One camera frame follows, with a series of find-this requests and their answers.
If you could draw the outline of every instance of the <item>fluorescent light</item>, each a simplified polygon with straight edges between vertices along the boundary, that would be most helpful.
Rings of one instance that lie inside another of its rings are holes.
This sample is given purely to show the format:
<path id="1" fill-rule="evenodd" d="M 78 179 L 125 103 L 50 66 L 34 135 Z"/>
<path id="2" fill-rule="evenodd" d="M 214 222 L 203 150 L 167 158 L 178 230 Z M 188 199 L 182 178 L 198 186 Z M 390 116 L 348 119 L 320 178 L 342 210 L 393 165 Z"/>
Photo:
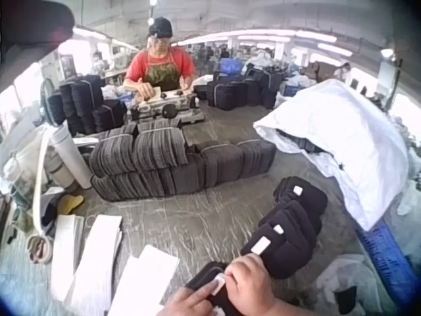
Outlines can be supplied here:
<path id="1" fill-rule="evenodd" d="M 260 48 L 260 49 L 265 49 L 265 48 L 274 49 L 275 46 L 269 45 L 269 44 L 264 44 L 264 43 L 257 43 L 257 48 Z"/>
<path id="2" fill-rule="evenodd" d="M 328 44 L 318 44 L 317 47 L 321 48 L 321 49 L 325 49 L 326 51 L 333 51 L 334 53 L 338 53 L 338 54 L 344 55 L 346 57 L 350 57 L 353 54 L 352 51 L 349 51 L 349 50 L 344 49 L 344 48 L 328 45 Z"/>
<path id="3" fill-rule="evenodd" d="M 337 40 L 335 36 L 308 31 L 298 31 L 296 35 L 300 38 L 312 38 L 314 40 L 328 41 L 330 43 L 335 43 Z"/>
<path id="4" fill-rule="evenodd" d="M 244 35 L 239 36 L 239 40 L 256 40 L 256 41 L 282 41 L 284 43 L 289 42 L 290 38 L 283 38 L 281 36 L 261 36 L 261 35 Z"/>
<path id="5" fill-rule="evenodd" d="M 100 34 L 100 33 L 97 33 L 97 32 L 85 30 L 83 28 L 73 28 L 73 33 L 81 35 L 81 36 L 97 38 L 97 39 L 100 39 L 100 40 L 106 40 L 107 39 L 107 37 L 104 34 Z"/>
<path id="6" fill-rule="evenodd" d="M 392 48 L 385 48 L 385 49 L 382 49 L 380 52 L 382 53 L 384 58 L 390 58 L 393 56 L 393 54 L 395 54 Z"/>
<path id="7" fill-rule="evenodd" d="M 119 45 L 119 46 L 124 46 L 124 47 L 130 48 L 130 49 L 133 49 L 134 51 L 138 51 L 138 49 L 136 47 L 131 46 L 127 43 L 124 43 L 123 41 L 119 41 L 117 39 L 112 39 L 112 43 L 116 44 L 116 45 Z"/>
<path id="8" fill-rule="evenodd" d="M 177 45 L 183 46 L 183 45 L 189 45 L 189 44 L 197 44 L 197 43 L 205 43 L 207 41 L 228 41 L 228 36 L 222 36 L 220 38 L 203 38 L 203 36 L 198 38 L 191 38 L 187 39 L 185 41 L 179 41 Z"/>
<path id="9" fill-rule="evenodd" d="M 238 36 L 238 35 L 277 35 L 277 36 L 294 36 L 295 31 L 293 30 L 269 30 L 269 29 L 250 29 L 250 30 L 237 30 L 230 32 L 221 32 L 207 34 L 203 37 L 205 38 L 219 38 L 221 36 Z"/>

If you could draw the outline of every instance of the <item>green apron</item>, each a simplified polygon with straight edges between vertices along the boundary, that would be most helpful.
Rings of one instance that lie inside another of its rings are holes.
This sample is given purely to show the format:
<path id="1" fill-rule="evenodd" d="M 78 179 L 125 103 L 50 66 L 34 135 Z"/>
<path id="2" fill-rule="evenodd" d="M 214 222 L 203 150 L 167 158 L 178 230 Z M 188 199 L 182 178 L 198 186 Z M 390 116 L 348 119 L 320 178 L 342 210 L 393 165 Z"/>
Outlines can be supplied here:
<path id="1" fill-rule="evenodd" d="M 153 87 L 161 87 L 161 91 L 177 90 L 180 88 L 180 73 L 172 58 L 164 63 L 151 63 L 147 52 L 147 70 L 143 82 L 150 83 Z"/>

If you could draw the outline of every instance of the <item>white cylinder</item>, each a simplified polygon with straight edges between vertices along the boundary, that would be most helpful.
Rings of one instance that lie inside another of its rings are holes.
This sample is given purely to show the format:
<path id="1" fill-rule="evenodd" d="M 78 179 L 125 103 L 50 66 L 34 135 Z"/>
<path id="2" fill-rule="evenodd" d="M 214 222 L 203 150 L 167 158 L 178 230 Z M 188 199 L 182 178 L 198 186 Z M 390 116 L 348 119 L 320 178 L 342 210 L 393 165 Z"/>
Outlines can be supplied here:
<path id="1" fill-rule="evenodd" d="M 57 131 L 55 131 L 51 137 L 51 145 L 54 146 L 79 185 L 83 189 L 89 189 L 91 187 L 90 180 L 92 173 L 74 144 L 72 136 L 68 131 L 67 124 L 57 128 Z"/>

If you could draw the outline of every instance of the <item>hand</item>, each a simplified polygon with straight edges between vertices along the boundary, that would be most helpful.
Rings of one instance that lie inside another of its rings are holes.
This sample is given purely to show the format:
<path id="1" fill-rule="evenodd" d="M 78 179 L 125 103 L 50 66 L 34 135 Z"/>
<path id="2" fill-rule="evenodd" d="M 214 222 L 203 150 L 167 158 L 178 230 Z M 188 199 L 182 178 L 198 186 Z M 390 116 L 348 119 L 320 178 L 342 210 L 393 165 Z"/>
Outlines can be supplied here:
<path id="1" fill-rule="evenodd" d="M 155 91 L 148 82 L 140 82 L 137 90 L 144 99 L 151 99 L 155 95 Z"/>
<path id="2" fill-rule="evenodd" d="M 276 305 L 268 271 L 253 253 L 232 261 L 225 281 L 228 298 L 244 316 L 263 316 Z"/>
<path id="3" fill-rule="evenodd" d="M 181 288 L 157 316 L 211 316 L 213 315 L 213 306 L 206 298 L 217 286 L 218 281 L 214 280 L 196 292 L 188 288 Z"/>

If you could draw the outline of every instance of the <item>ceiling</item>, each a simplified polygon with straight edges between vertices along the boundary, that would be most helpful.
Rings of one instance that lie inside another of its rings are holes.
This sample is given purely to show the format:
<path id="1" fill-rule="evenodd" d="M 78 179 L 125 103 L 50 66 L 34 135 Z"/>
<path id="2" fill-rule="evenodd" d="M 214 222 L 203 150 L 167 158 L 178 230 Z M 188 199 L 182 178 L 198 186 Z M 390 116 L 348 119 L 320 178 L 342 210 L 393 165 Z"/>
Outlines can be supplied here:
<path id="1" fill-rule="evenodd" d="M 149 0 L 56 0 L 76 23 L 130 44 L 147 35 Z M 402 0 L 158 0 L 153 16 L 165 16 L 175 39 L 239 28 L 315 30 L 338 37 L 336 45 L 355 52 L 351 61 L 378 70 L 379 51 L 395 43 L 404 57 L 403 80 L 418 90 L 421 63 L 414 42 L 418 27 Z"/>

